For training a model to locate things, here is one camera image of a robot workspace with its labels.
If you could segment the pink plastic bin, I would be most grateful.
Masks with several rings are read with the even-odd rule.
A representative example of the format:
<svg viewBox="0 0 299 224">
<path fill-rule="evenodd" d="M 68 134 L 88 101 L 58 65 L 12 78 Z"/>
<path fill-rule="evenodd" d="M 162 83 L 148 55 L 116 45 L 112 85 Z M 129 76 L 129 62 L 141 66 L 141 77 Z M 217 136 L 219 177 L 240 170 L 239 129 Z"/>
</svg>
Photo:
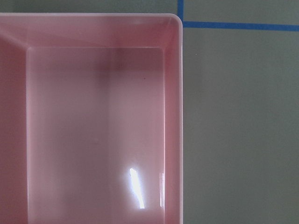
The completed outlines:
<svg viewBox="0 0 299 224">
<path fill-rule="evenodd" d="M 0 221 L 183 222 L 174 14 L 1 13 Z"/>
</svg>

